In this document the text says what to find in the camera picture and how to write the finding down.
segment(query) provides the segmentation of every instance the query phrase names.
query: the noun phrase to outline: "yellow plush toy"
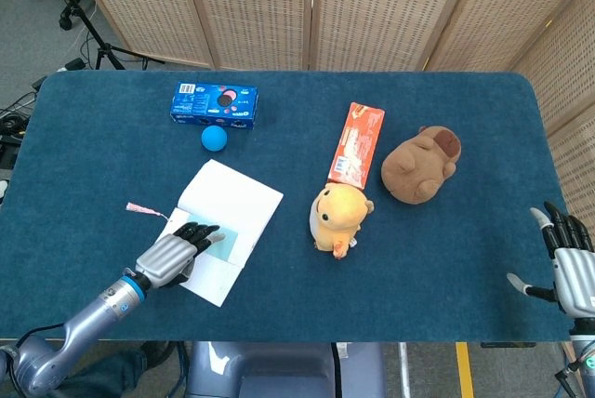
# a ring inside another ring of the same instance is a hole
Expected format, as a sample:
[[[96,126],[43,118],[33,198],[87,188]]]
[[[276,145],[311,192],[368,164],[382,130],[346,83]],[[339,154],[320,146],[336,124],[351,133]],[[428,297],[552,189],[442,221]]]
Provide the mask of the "yellow plush toy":
[[[314,245],[321,251],[333,251],[343,259],[351,239],[365,217],[374,210],[374,203],[359,189],[339,182],[329,182],[314,199],[310,210],[310,231]]]

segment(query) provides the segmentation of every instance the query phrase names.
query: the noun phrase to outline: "pink tassel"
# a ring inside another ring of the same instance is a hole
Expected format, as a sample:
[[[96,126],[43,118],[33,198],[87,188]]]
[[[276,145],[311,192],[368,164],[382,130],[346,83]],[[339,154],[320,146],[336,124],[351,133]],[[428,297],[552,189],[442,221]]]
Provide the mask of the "pink tassel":
[[[157,212],[156,210],[149,209],[148,207],[135,205],[134,203],[128,203],[126,205],[126,210],[130,210],[131,212],[139,212],[140,214],[158,215],[159,217],[163,217],[165,220],[169,220],[169,218],[166,217],[161,212]]]

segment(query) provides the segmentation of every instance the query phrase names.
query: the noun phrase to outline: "robotic arm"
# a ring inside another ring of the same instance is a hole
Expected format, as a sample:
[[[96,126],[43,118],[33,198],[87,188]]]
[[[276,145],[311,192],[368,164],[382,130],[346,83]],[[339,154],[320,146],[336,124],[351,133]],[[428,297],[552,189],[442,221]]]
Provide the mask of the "robotic arm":
[[[150,289],[187,281],[194,259],[225,237],[212,233],[216,230],[218,226],[191,222],[157,241],[137,259],[134,271],[126,269],[124,276],[63,324],[65,339],[59,350],[32,332],[15,347],[1,347],[0,383],[8,372],[23,396],[56,389],[86,350],[137,308]]]
[[[566,379],[580,369],[587,398],[595,398],[595,251],[587,227],[575,217],[566,217],[552,203],[545,203],[550,218],[531,208],[537,220],[554,271],[552,289],[525,283],[509,272],[507,278],[521,293],[557,303],[575,320],[570,339],[576,359],[556,374],[570,397],[576,398]]]

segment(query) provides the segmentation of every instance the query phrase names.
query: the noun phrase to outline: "stuffed animal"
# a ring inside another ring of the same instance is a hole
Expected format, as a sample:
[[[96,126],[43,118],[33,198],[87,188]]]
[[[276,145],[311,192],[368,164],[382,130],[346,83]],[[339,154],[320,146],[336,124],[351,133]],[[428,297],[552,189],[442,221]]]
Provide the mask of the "stuffed animal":
[[[333,251],[343,259],[350,242],[365,217],[374,210],[374,203],[349,184],[329,182],[318,194],[310,209],[310,232],[314,246],[321,251]]]
[[[453,176],[461,142],[444,126],[423,126],[382,163],[382,181],[398,200],[418,205],[432,198]]]

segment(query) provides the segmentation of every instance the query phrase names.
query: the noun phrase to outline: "orange box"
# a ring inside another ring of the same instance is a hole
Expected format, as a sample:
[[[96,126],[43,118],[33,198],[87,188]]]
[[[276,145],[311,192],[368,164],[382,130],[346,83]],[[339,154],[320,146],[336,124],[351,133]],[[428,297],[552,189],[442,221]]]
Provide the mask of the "orange box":
[[[384,110],[352,102],[328,180],[364,189],[380,135]]]

